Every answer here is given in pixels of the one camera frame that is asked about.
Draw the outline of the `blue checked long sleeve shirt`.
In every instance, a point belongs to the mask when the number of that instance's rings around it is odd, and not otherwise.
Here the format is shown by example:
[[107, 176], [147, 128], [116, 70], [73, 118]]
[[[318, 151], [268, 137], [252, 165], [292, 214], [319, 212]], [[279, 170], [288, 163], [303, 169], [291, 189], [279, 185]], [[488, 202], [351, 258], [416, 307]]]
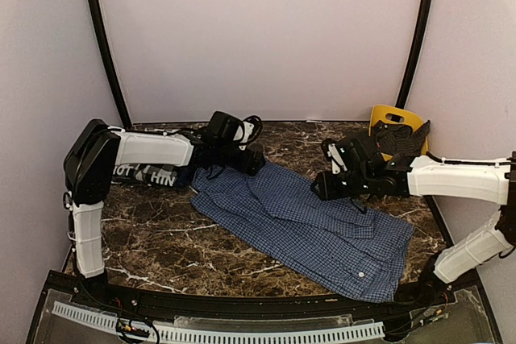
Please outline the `blue checked long sleeve shirt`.
[[267, 162], [256, 176], [198, 169], [192, 206], [258, 251], [353, 300], [392, 301], [414, 228], [349, 199], [320, 200], [310, 181]]

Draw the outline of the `yellow plastic basket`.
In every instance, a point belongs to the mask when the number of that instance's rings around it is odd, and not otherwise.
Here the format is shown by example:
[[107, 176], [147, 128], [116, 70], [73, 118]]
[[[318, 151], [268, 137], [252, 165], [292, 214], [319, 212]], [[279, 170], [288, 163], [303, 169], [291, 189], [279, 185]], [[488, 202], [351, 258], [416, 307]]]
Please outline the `yellow plastic basket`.
[[427, 137], [431, 121], [394, 106], [372, 108], [369, 135], [373, 137], [384, 160], [394, 156], [420, 156], [428, 151]]

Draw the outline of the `black white plaid shirt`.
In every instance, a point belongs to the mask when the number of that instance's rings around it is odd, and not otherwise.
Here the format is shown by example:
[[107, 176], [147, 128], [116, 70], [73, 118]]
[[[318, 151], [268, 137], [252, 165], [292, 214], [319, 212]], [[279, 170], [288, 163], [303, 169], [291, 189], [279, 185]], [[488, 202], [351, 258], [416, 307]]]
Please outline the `black white plaid shirt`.
[[120, 164], [114, 167], [114, 183], [142, 183], [151, 186], [173, 187], [176, 179], [172, 165]]

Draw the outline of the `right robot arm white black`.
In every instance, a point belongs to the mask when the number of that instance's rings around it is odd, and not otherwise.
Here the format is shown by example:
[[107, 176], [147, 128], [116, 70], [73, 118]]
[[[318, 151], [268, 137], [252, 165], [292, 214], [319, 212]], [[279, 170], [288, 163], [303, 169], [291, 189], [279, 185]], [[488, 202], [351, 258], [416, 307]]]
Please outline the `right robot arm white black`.
[[311, 185], [322, 200], [361, 195], [394, 197], [445, 196], [487, 201], [495, 214], [455, 246], [430, 260], [428, 273], [412, 287], [411, 299], [427, 307], [467, 271], [515, 249], [515, 158], [450, 160], [431, 153], [394, 155], [386, 159], [376, 140], [366, 134], [338, 142], [327, 139], [322, 150], [331, 170]]

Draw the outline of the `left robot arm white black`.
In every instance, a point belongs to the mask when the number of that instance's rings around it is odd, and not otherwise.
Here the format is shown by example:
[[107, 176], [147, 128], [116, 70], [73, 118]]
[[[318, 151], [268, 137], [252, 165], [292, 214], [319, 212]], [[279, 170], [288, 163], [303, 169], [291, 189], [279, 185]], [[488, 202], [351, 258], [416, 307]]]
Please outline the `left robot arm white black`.
[[78, 273], [88, 279], [83, 297], [97, 309], [114, 301], [113, 289], [96, 278], [105, 272], [101, 220], [114, 182], [182, 189], [199, 168], [216, 167], [254, 176], [264, 166], [264, 156], [249, 145], [262, 128], [255, 115], [240, 120], [221, 111], [205, 126], [172, 131], [128, 130], [91, 120], [64, 158], [68, 236]]

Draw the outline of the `dark grey shirt in basket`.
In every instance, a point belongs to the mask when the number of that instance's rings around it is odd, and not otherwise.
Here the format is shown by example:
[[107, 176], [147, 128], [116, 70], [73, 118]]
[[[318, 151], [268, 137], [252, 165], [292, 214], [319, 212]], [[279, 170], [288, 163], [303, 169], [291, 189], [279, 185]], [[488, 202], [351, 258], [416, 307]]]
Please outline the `dark grey shirt in basket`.
[[431, 121], [414, 130], [406, 124], [389, 124], [379, 121], [371, 129], [371, 136], [379, 151], [386, 155], [420, 155], [431, 129]]

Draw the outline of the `black front rail frame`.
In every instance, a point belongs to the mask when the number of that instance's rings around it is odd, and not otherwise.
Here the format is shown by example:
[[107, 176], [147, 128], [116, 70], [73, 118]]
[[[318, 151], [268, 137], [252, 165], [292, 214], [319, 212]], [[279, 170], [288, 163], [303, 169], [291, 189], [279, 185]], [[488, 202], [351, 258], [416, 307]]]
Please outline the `black front rail frame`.
[[447, 289], [437, 292], [416, 284], [401, 286], [402, 296], [410, 296], [418, 290], [414, 299], [380, 304], [334, 294], [258, 298], [189, 296], [108, 283], [94, 287], [82, 284], [72, 276], [66, 276], [60, 287], [72, 295], [72, 300], [83, 305], [120, 313], [124, 317], [138, 316], [162, 321], [175, 321], [179, 317], [280, 320], [350, 315], [355, 321], [386, 319], [407, 322], [412, 312], [448, 304], [456, 299]]

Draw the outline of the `right black corner post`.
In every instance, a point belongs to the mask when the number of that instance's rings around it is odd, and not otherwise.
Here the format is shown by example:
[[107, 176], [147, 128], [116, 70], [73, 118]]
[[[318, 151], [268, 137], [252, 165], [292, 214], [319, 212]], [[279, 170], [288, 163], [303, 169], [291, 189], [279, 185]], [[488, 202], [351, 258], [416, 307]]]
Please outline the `right black corner post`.
[[423, 40], [426, 34], [427, 22], [431, 11], [431, 3], [432, 0], [420, 0], [418, 6], [418, 14], [409, 55], [406, 61], [406, 68], [395, 103], [395, 106], [399, 109], [404, 109], [409, 99], [419, 57], [422, 51]]

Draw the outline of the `black corner post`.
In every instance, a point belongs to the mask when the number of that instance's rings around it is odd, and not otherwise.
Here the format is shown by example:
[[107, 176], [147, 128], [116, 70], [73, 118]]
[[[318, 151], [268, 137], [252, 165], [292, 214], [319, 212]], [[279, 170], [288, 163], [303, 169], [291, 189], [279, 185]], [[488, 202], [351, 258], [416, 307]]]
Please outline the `black corner post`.
[[132, 126], [131, 117], [123, 96], [123, 91], [110, 50], [110, 44], [103, 20], [100, 0], [87, 0], [87, 2], [98, 50], [101, 56], [111, 96], [113, 98], [120, 122], [124, 128], [130, 128]]
[[399, 109], [404, 109], [409, 99], [419, 57], [422, 51], [423, 40], [426, 34], [427, 22], [431, 11], [431, 3], [432, 0], [420, 0], [418, 6], [418, 14], [409, 55], [406, 61], [406, 68], [395, 103], [395, 106]]

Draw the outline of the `left black corner post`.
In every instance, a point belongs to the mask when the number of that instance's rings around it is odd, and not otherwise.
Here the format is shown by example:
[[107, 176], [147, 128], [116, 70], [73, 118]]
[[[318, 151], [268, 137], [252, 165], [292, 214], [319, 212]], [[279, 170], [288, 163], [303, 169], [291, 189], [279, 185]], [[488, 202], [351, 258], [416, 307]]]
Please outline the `left black corner post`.
[[130, 128], [132, 126], [131, 117], [123, 96], [123, 91], [110, 50], [110, 44], [103, 20], [100, 0], [87, 0], [87, 2], [98, 50], [101, 56], [111, 96], [113, 98], [120, 122], [124, 128]]

